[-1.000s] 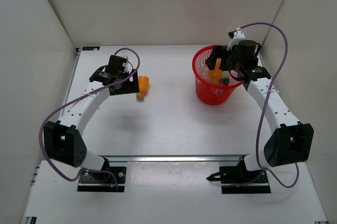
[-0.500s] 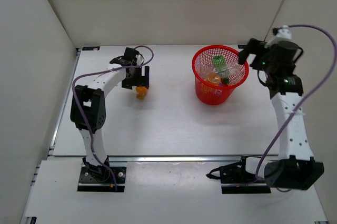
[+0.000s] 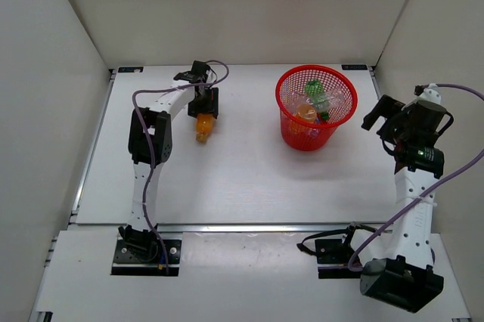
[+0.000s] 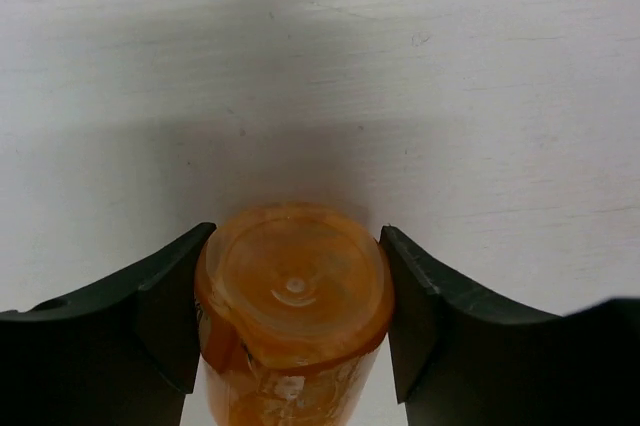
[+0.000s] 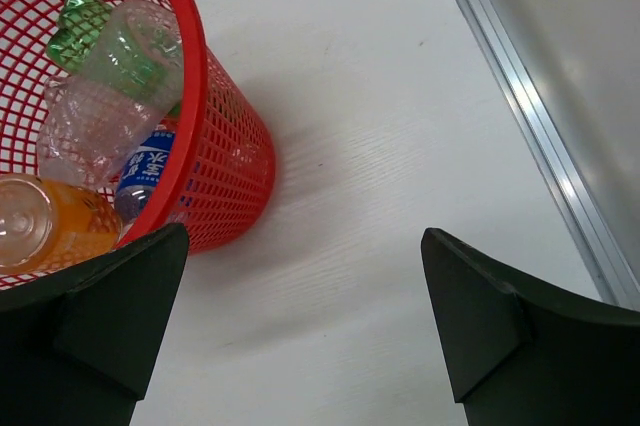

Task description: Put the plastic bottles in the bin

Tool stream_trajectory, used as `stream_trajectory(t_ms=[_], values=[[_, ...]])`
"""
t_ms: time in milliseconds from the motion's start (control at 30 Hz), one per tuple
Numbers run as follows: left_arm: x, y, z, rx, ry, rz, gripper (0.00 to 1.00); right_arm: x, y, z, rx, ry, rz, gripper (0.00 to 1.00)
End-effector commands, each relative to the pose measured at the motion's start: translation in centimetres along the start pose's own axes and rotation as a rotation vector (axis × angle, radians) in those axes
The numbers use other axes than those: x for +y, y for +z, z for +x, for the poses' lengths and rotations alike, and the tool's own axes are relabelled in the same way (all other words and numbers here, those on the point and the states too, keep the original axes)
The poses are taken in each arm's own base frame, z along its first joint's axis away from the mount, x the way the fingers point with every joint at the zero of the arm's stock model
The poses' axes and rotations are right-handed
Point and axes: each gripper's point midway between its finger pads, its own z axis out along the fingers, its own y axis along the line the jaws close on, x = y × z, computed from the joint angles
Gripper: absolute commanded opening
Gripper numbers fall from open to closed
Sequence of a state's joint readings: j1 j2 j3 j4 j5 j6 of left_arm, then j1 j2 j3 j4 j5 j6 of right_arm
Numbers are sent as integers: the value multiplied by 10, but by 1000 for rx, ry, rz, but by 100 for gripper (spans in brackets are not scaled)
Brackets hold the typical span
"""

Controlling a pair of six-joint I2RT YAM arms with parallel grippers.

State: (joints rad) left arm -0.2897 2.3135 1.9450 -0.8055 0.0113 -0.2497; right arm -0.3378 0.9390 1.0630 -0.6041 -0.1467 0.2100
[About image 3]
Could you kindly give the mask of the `orange juice bottle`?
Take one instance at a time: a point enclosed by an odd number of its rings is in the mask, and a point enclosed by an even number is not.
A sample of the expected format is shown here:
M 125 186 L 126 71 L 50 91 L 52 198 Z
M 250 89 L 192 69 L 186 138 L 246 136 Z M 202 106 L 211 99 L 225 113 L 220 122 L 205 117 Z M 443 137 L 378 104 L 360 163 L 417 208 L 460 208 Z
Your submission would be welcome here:
M 210 113 L 200 113 L 197 115 L 195 123 L 196 140 L 205 144 L 213 132 L 216 118 Z
M 318 120 L 316 109 L 307 103 L 297 105 L 293 116 L 297 121 L 290 121 L 289 130 L 295 135 L 309 133 Z

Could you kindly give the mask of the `large clear plastic bottle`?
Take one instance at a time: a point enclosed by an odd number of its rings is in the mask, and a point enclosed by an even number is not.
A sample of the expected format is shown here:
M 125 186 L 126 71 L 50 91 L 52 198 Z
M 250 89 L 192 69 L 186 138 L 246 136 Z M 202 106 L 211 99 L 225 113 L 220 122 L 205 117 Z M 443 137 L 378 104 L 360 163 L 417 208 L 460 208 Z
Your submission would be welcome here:
M 331 91 L 323 91 L 312 95 L 308 95 L 301 91 L 292 91 L 287 97 L 287 100 L 287 109 L 291 113 L 295 113 L 296 108 L 303 104 L 312 106 L 317 113 L 328 113 L 329 110 L 341 107 L 346 102 L 341 88 L 335 88 Z

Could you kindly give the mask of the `green plastic soda bottle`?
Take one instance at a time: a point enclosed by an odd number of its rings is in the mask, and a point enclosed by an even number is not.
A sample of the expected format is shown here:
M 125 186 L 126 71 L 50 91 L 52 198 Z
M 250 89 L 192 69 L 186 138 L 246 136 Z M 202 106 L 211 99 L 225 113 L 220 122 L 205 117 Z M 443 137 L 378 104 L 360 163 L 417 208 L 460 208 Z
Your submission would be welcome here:
M 317 114 L 324 121 L 329 120 L 327 96 L 324 86 L 319 79 L 312 79 L 306 83 L 305 93 Z

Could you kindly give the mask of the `blue label water bottle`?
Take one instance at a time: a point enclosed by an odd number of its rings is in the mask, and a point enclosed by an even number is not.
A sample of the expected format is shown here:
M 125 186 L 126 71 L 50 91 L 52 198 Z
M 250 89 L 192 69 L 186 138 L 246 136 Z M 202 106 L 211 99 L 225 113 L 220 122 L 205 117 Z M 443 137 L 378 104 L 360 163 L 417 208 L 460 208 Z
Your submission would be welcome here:
M 312 123 L 312 125 L 307 128 L 306 135 L 310 138 L 317 138 L 320 133 L 320 129 L 318 128 L 318 125 L 320 124 L 321 124 L 321 119 L 317 117 L 315 121 Z

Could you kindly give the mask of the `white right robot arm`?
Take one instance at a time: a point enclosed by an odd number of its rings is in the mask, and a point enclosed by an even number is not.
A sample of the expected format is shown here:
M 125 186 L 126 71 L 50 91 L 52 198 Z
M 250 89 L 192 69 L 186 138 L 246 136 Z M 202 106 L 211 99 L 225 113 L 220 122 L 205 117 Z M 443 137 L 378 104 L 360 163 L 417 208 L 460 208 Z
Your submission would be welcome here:
M 416 313 L 443 290 L 444 279 L 433 270 L 430 229 L 434 192 L 430 187 L 443 175 L 444 153 L 435 147 L 453 123 L 435 89 L 424 90 L 411 103 L 388 95 L 367 114 L 361 127 L 377 131 L 384 150 L 395 160 L 396 205 L 409 210 L 391 224 L 388 237 L 371 237 L 355 230 L 340 241 L 340 254 L 361 264 L 360 292 L 405 311 Z

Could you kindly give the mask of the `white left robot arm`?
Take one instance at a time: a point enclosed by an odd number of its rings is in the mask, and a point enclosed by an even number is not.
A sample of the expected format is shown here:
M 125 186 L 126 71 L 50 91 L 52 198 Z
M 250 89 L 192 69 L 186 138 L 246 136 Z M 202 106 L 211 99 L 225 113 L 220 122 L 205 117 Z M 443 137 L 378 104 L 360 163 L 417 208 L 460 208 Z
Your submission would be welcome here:
M 172 121 L 186 108 L 190 117 L 219 115 L 219 88 L 229 75 L 220 60 L 196 60 L 162 89 L 139 89 L 132 94 L 128 151 L 134 169 L 132 210 L 119 235 L 126 248 L 143 263 L 169 269 L 169 252 L 157 230 L 156 203 L 160 174 L 172 150 Z

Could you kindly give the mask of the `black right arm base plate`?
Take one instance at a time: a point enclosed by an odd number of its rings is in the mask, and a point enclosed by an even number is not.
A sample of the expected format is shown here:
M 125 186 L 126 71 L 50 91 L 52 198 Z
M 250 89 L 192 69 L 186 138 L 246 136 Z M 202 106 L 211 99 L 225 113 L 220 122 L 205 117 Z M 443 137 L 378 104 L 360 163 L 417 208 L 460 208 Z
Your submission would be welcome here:
M 314 256 L 318 264 L 319 279 L 359 279 L 361 273 L 347 268 L 353 249 L 350 246 L 356 231 L 363 230 L 373 233 L 375 228 L 351 223 L 344 229 L 322 231 L 305 237 L 296 245 L 297 249 L 306 255 Z

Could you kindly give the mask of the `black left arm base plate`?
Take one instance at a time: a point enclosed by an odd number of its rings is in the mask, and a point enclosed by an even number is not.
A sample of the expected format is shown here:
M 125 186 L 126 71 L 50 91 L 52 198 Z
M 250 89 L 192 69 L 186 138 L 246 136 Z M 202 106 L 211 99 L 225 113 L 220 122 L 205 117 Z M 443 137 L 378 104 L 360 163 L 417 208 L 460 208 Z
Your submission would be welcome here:
M 168 259 L 162 249 L 155 244 L 148 254 L 135 251 L 118 237 L 113 254 L 111 275 L 143 277 L 177 277 L 182 256 L 182 240 L 164 240 Z

